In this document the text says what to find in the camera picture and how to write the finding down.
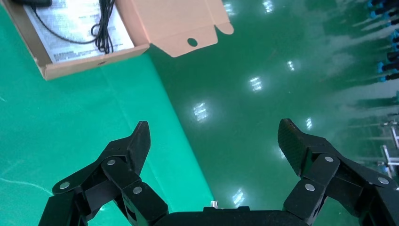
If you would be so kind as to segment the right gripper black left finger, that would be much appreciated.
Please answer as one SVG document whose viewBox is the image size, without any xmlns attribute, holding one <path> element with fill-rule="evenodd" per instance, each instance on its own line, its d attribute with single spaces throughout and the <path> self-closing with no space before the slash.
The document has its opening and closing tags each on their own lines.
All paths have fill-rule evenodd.
<svg viewBox="0 0 399 226">
<path fill-rule="evenodd" d="M 114 202 L 129 224 L 155 225 L 168 205 L 140 177 L 150 146 L 149 124 L 140 121 L 131 135 L 111 141 L 93 163 L 53 186 L 39 224 L 86 226 Z"/>
</svg>

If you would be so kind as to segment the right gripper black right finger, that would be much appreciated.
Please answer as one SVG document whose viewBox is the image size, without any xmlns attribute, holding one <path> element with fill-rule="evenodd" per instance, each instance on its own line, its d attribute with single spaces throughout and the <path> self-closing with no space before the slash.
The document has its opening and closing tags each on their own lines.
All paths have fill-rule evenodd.
<svg viewBox="0 0 399 226">
<path fill-rule="evenodd" d="M 398 184 L 338 152 L 323 137 L 302 132 L 282 119 L 278 144 L 300 181 L 284 201 L 285 211 L 305 224 L 314 224 L 325 200 L 339 202 L 361 226 L 399 223 Z"/>
</svg>

